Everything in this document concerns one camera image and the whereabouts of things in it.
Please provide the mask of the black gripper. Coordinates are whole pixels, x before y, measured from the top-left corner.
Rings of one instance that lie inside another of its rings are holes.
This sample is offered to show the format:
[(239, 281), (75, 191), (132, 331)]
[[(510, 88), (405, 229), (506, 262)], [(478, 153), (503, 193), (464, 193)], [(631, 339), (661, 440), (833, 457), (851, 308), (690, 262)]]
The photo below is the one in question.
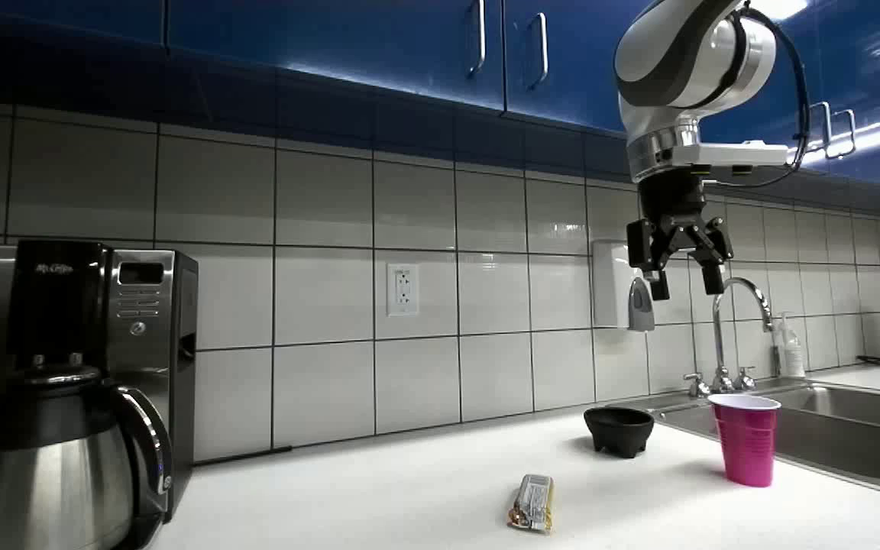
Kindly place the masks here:
[(734, 245), (723, 218), (703, 225), (703, 183), (694, 172), (677, 169), (640, 183), (641, 220), (627, 227), (631, 266), (645, 275), (655, 300), (669, 298), (669, 252), (694, 248), (703, 289), (718, 298), (729, 284)]

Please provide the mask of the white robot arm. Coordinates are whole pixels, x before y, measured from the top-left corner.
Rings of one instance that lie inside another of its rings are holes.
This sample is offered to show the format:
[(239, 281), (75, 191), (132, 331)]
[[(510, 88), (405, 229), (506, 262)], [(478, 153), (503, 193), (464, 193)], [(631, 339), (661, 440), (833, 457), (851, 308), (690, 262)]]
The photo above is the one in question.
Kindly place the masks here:
[(782, 30), (743, 0), (652, 0), (614, 54), (619, 109), (641, 218), (627, 227), (631, 266), (655, 300), (669, 298), (667, 262), (687, 252), (708, 293), (726, 291), (734, 258), (723, 220), (707, 220), (708, 183), (746, 172), (794, 172), (810, 113), (799, 105), (799, 144), (708, 144), (700, 123), (752, 100), (776, 69)]

